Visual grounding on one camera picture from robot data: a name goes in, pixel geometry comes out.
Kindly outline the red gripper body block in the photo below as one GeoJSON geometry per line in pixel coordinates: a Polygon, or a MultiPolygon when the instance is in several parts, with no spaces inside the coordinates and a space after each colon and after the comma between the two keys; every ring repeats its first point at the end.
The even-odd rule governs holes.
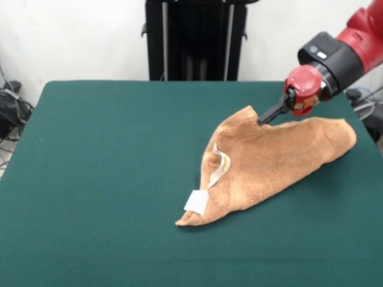
{"type": "Polygon", "coordinates": [[[285,79],[285,92],[289,88],[295,91],[295,100],[292,104],[294,116],[304,116],[310,113],[319,101],[321,91],[322,74],[317,68],[310,65],[302,65],[294,68],[285,79]]]}

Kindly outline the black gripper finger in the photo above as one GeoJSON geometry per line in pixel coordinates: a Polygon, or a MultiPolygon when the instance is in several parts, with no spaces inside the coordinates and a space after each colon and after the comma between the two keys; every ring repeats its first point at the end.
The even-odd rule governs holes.
{"type": "Polygon", "coordinates": [[[257,119],[259,125],[268,124],[281,114],[291,111],[295,105],[296,91],[286,91],[279,101],[257,119]]]}

